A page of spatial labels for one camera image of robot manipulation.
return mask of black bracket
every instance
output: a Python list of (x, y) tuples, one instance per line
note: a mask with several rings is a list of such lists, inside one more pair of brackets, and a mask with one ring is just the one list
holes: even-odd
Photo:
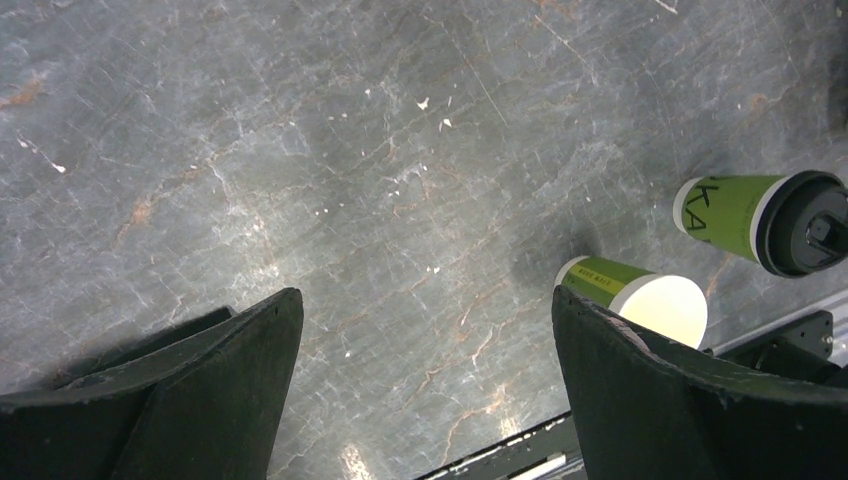
[(824, 383), (839, 371), (833, 352), (833, 314), (819, 310), (723, 355), (739, 365), (795, 380)]

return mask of paper cup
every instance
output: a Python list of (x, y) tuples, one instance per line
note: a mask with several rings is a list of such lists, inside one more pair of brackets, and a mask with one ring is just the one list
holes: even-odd
[(584, 256), (562, 267), (556, 285), (692, 348), (701, 345), (707, 330), (707, 299), (688, 278)]
[(832, 174), (700, 177), (674, 198), (672, 216), (692, 238), (799, 277), (839, 263), (844, 255), (812, 245), (810, 225), (822, 215), (843, 218), (845, 189)]

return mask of green paper cup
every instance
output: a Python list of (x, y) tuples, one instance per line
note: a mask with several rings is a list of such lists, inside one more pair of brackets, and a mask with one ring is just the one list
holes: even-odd
[(556, 285), (692, 348), (701, 345), (707, 330), (707, 299), (698, 285), (685, 277), (583, 256), (562, 267)]
[(845, 258), (836, 238), (844, 235), (834, 232), (848, 220), (846, 199), (842, 182), (825, 172), (700, 177), (677, 192), (672, 215), (692, 238), (800, 277)]

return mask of gray marble surface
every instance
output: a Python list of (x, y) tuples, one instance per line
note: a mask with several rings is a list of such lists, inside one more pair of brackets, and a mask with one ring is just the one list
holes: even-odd
[(394, 479), (568, 408), (549, 309), (571, 256), (691, 277), (706, 344), (751, 330), (845, 267), (770, 276), (676, 231), (671, 200), (694, 175), (848, 177), (846, 21), (825, 0), (3, 1), (0, 392), (295, 286), (269, 478)]

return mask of black plastic lid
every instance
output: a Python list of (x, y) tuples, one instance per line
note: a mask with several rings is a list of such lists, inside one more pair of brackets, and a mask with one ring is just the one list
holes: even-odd
[(760, 260), (771, 273), (790, 278), (830, 268), (848, 255), (846, 223), (842, 181), (826, 172), (801, 172), (766, 205), (757, 235)]

